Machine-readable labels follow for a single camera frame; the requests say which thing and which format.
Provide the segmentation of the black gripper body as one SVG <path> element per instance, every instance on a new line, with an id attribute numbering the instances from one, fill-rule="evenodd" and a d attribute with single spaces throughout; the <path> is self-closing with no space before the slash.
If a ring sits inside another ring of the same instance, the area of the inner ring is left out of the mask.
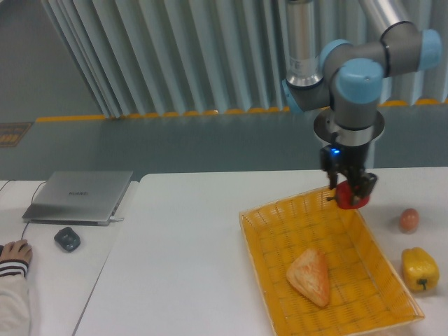
<path id="1" fill-rule="evenodd" d="M 370 144 L 345 146 L 340 143 L 329 144 L 320 150 L 320 166 L 325 172 L 341 173 L 345 176 L 360 177 L 367 174 L 365 163 Z"/>

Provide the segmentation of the person's hand on mouse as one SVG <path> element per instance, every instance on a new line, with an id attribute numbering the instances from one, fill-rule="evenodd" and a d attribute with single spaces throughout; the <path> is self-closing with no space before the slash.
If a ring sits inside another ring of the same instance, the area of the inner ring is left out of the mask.
<path id="1" fill-rule="evenodd" d="M 32 260 L 32 246 L 26 239 L 7 243 L 1 251 L 1 268 L 7 266 L 28 269 Z"/>

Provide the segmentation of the white sleeved forearm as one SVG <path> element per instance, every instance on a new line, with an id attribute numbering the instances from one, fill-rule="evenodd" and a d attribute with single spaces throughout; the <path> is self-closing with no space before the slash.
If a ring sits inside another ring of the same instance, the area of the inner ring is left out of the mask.
<path id="1" fill-rule="evenodd" d="M 24 261 L 1 261 L 1 335 L 29 335 L 27 271 L 28 264 Z"/>

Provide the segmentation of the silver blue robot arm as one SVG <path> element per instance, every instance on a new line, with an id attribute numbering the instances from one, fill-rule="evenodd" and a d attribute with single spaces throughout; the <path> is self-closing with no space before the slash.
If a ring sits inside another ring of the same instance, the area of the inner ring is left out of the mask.
<path id="1" fill-rule="evenodd" d="M 384 79 L 432 69 L 442 58 L 439 33 L 417 29 L 399 1 L 360 6 L 379 39 L 362 45 L 337 39 L 319 50 L 314 2 L 286 4 L 290 103 L 301 112 L 320 110 L 314 121 L 324 142 L 320 166 L 341 209 L 364 207 L 377 183 L 366 166 L 370 146 L 384 130 L 377 109 Z"/>

